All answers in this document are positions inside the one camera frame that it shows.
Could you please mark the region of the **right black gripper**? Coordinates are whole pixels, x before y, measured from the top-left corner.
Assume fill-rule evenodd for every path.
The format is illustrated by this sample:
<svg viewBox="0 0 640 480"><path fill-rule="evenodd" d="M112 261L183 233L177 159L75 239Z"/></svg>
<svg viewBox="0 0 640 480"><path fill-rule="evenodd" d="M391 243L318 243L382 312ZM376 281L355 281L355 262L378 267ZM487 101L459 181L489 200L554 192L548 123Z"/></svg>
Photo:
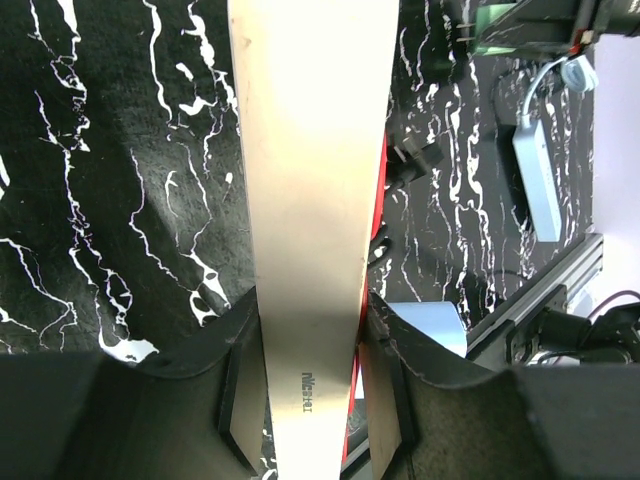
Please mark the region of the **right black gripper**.
<svg viewBox="0 0 640 480"><path fill-rule="evenodd" d="M482 44L515 47L513 53L577 55L604 35L639 35L637 1L516 1Z"/></svg>

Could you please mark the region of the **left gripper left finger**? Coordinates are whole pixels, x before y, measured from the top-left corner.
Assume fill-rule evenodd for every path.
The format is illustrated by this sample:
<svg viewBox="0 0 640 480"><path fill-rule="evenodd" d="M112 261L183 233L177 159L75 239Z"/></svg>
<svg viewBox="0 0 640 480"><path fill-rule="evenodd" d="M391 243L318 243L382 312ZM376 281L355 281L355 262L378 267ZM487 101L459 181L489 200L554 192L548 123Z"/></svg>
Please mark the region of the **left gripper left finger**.
<svg viewBox="0 0 640 480"><path fill-rule="evenodd" d="M265 367L254 291L174 349L1 358L5 479L249 479Z"/></svg>

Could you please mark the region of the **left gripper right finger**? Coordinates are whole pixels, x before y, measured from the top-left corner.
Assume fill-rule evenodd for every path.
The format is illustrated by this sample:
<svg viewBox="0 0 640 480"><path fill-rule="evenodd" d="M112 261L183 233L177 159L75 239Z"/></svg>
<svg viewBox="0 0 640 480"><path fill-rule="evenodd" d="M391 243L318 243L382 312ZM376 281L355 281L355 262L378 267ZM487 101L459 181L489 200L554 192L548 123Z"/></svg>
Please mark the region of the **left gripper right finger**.
<svg viewBox="0 0 640 480"><path fill-rule="evenodd" d="M359 345L377 479L635 479L639 308L547 320L571 366L484 368L371 295Z"/></svg>

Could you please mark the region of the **blue usb charger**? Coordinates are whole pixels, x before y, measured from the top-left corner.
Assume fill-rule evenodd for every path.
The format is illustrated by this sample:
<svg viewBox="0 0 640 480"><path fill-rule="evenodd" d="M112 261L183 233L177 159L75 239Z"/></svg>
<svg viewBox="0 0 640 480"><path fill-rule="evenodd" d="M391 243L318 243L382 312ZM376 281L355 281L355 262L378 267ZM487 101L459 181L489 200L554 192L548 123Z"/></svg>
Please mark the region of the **blue usb charger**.
<svg viewBox="0 0 640 480"><path fill-rule="evenodd" d="M453 303L396 302L390 303L389 306L405 322L447 350L462 358L466 356L466 331Z"/></svg>

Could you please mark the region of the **beige red power strip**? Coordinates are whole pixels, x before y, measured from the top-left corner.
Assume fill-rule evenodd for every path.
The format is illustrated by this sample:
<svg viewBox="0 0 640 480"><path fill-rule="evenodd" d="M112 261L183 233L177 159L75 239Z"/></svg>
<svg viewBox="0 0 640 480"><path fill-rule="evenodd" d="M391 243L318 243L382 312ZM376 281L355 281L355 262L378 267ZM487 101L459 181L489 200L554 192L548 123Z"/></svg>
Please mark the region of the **beige red power strip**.
<svg viewBox="0 0 640 480"><path fill-rule="evenodd" d="M227 10L277 471L336 479L399 5Z"/></svg>

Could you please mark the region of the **green usb charger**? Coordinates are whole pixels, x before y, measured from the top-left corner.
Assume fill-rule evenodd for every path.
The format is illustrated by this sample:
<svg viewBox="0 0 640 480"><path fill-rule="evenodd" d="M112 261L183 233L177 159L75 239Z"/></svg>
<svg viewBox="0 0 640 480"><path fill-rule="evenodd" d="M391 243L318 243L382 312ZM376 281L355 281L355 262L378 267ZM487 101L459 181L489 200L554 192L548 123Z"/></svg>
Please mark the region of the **green usb charger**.
<svg viewBox="0 0 640 480"><path fill-rule="evenodd" d="M513 54L516 51L515 47L488 46L480 43L478 38L487 29L496 26L516 5L516 2L511 2L480 6L473 22L457 26L459 35L456 42L468 47L474 55L507 56Z"/></svg>

